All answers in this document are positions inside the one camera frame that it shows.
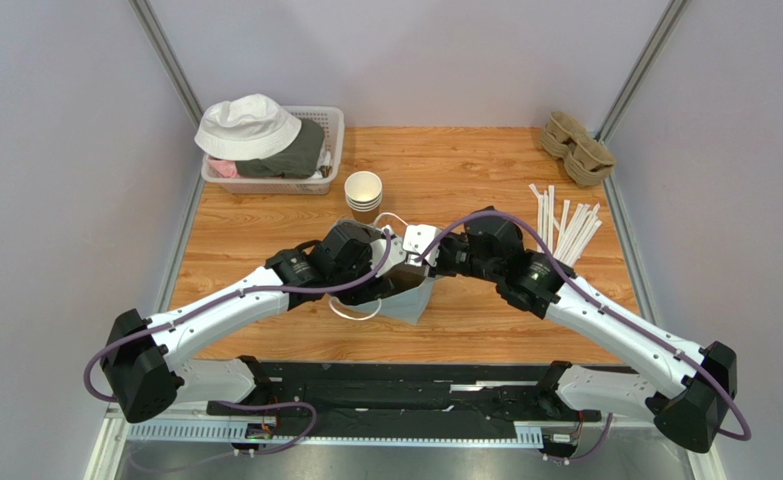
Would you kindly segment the white paper bag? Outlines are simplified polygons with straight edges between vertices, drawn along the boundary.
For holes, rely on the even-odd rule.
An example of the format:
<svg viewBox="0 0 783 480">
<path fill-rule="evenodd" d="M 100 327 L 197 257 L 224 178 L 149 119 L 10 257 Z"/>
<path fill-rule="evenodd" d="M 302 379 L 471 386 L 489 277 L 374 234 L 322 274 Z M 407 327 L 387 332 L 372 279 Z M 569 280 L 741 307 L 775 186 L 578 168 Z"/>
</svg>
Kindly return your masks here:
<svg viewBox="0 0 783 480">
<path fill-rule="evenodd" d="M 406 226 L 410 223 L 392 212 L 381 212 L 371 227 L 381 233 L 381 228 L 390 225 L 402 240 Z M 337 294 L 330 297 L 328 306 L 335 315 L 351 320 L 366 321 L 385 317 L 415 325 L 425 311 L 433 291 L 434 277 L 429 277 L 429 265 L 422 267 L 398 265 L 388 274 L 393 274 L 402 283 L 402 292 L 389 298 L 348 306 L 337 300 Z"/>
</svg>

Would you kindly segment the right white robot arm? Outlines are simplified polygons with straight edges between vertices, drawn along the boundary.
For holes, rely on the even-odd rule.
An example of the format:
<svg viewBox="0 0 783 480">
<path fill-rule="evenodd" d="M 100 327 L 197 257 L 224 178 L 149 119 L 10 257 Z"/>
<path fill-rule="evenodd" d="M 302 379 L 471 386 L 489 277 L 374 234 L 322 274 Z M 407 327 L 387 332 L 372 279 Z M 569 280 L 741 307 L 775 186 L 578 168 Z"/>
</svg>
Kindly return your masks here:
<svg viewBox="0 0 783 480">
<path fill-rule="evenodd" d="M 708 452 L 718 436 L 752 438 L 735 402 L 732 348 L 680 338 L 618 305 L 557 260 L 520 218 L 486 208 L 409 238 L 418 260 L 437 274 L 491 282 L 508 305 L 581 334 L 631 368 L 618 373 L 554 363 L 551 389 L 571 409 L 650 422 L 697 453 Z"/>
</svg>

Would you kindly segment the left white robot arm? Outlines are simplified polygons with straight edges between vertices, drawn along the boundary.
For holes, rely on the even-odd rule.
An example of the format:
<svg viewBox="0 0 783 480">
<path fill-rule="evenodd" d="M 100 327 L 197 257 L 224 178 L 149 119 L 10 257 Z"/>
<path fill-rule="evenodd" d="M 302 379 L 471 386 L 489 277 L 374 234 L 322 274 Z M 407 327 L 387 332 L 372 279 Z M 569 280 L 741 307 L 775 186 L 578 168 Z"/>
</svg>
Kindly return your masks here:
<svg viewBox="0 0 783 480">
<path fill-rule="evenodd" d="M 283 249 L 189 305 L 149 316 L 135 308 L 119 314 L 105 347 L 85 368 L 85 386 L 92 396 L 116 403 L 132 424 L 176 404 L 238 403 L 258 386 L 258 375 L 241 360 L 198 360 L 198 352 L 247 325 L 327 296 L 379 300 L 393 287 L 389 272 L 406 257 L 391 228 L 339 223 L 324 238 Z"/>
</svg>

